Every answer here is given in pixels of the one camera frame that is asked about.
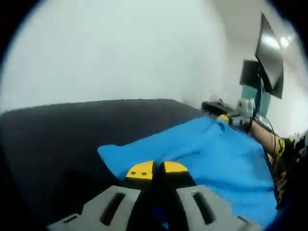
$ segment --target dark gray cushion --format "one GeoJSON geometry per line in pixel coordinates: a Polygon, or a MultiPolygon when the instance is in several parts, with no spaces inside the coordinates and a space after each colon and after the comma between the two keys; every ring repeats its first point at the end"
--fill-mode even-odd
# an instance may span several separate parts
{"type": "Polygon", "coordinates": [[[174,100],[48,105],[3,114],[0,139],[22,198],[50,224],[118,184],[99,146],[131,143],[202,115],[174,100]]]}

